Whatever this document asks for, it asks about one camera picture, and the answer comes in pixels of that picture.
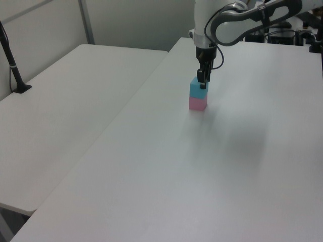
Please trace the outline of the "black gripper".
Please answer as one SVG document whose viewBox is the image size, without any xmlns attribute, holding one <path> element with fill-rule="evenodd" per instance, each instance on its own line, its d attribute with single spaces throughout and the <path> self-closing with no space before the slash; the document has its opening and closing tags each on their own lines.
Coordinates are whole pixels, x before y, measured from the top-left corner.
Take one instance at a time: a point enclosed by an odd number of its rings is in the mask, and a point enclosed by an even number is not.
<svg viewBox="0 0 323 242">
<path fill-rule="evenodd" d="M 197 80 L 201 89 L 206 89 L 206 83 L 210 82 L 210 75 L 214 59 L 217 56 L 217 48 L 199 48 L 196 47 L 196 58 L 200 64 L 197 70 Z"/>
</svg>

